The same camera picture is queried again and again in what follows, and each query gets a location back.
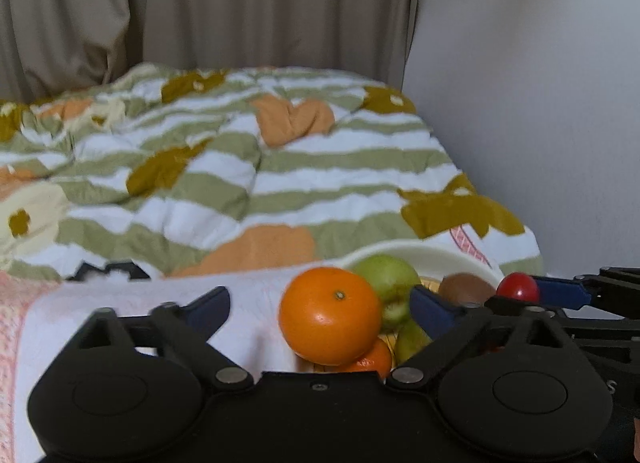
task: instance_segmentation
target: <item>white plate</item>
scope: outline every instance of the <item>white plate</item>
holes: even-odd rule
[[[340,259],[336,265],[339,268],[349,269],[350,266],[375,253],[387,253],[404,259],[415,268],[418,275],[438,281],[452,273],[464,271],[477,275],[493,287],[498,287],[504,277],[500,269],[487,266],[471,255],[440,245],[427,245],[419,239],[396,239],[375,243],[350,253]]]

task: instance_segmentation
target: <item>large orange fruit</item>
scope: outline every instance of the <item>large orange fruit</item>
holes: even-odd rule
[[[297,355],[323,366],[340,366],[371,348],[380,332],[382,306],[362,277],[322,266],[291,281],[280,302],[278,322]]]
[[[391,372],[392,356],[386,342],[382,338],[377,338],[363,356],[351,364],[334,367],[337,373],[355,373],[357,371],[377,371],[380,378],[388,377]]]

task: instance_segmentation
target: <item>beige curtain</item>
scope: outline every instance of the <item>beige curtain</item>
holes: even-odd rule
[[[416,0],[0,0],[0,98],[109,82],[140,61],[300,65],[400,87]]]

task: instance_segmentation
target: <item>screw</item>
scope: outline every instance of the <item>screw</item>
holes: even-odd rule
[[[391,376],[401,383],[418,383],[424,378],[424,373],[415,367],[398,367]]]
[[[240,383],[249,376],[242,367],[224,367],[216,373],[216,379],[222,383]]]

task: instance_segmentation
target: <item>green pear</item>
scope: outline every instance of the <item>green pear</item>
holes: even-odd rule
[[[409,319],[402,324],[398,338],[396,338],[396,346],[394,347],[396,365],[404,364],[428,344],[431,344],[431,339],[427,333],[413,319]]]
[[[409,292],[420,277],[408,262],[377,253],[363,259],[351,271],[366,279],[382,302],[382,331],[391,332],[409,317]]]

